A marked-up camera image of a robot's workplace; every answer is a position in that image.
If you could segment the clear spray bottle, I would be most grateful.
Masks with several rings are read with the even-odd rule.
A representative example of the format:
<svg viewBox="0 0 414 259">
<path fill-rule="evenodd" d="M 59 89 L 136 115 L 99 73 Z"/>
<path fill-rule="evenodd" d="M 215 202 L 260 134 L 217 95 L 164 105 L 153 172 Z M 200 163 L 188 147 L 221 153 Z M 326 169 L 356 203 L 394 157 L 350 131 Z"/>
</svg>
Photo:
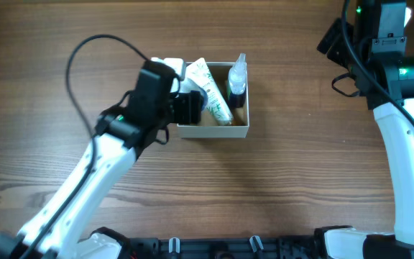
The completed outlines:
<svg viewBox="0 0 414 259">
<path fill-rule="evenodd" d="M 241 108 L 245 103 L 247 92 L 246 54 L 241 53 L 228 74 L 227 98 L 231 108 Z"/>
</svg>

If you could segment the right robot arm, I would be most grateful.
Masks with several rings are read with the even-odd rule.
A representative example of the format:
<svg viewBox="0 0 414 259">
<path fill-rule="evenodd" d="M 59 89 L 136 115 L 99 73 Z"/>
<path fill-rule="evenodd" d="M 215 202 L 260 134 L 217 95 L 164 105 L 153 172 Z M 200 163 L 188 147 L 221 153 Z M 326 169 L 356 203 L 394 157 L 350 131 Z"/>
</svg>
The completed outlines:
<svg viewBox="0 0 414 259">
<path fill-rule="evenodd" d="M 405 1 L 358 1 L 355 22 L 342 14 L 318 51 L 346 69 L 382 134 L 395 199 L 391 233 L 351 226 L 319 228 L 321 258 L 414 258 L 414 56 L 405 53 L 412 12 Z"/>
</svg>

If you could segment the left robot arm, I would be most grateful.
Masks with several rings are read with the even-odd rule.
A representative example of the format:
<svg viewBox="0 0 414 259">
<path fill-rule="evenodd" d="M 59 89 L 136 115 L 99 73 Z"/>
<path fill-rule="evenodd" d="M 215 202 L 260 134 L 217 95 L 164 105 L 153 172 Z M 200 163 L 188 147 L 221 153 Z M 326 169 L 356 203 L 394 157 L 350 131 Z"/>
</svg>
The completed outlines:
<svg viewBox="0 0 414 259">
<path fill-rule="evenodd" d="M 157 142 L 171 123 L 199 122 L 203 97 L 183 93 L 186 63 L 152 58 L 144 63 L 126 106 L 104 110 L 73 172 L 47 205 L 16 236 L 0 233 L 0 258 L 132 258 L 128 238 L 107 228 L 81 234 L 113 185 Z"/>
</svg>

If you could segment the cotton swab tub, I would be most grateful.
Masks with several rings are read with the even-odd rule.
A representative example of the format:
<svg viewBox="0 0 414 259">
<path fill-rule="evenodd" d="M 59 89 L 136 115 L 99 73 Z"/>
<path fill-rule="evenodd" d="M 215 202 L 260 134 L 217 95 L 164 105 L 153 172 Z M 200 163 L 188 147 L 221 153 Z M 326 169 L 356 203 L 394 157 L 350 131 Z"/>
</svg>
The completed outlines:
<svg viewBox="0 0 414 259">
<path fill-rule="evenodd" d="M 208 95 L 195 81 L 190 78 L 185 78 L 180 82 L 180 94 L 188 94 L 191 91 L 198 91 L 201 94 L 201 111 L 204 111 L 208 103 Z"/>
</svg>

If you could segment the white leaf-print tube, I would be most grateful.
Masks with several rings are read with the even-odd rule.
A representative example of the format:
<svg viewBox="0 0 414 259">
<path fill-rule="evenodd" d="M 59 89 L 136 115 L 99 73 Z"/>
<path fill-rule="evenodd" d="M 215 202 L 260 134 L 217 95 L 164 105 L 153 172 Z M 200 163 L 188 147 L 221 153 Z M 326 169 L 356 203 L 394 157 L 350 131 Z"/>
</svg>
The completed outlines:
<svg viewBox="0 0 414 259">
<path fill-rule="evenodd" d="M 199 58 L 187 67 L 188 78 L 195 82 L 207 94 L 207 111 L 218 125 L 232 125 L 233 115 L 220 92 L 206 60 Z"/>
</svg>

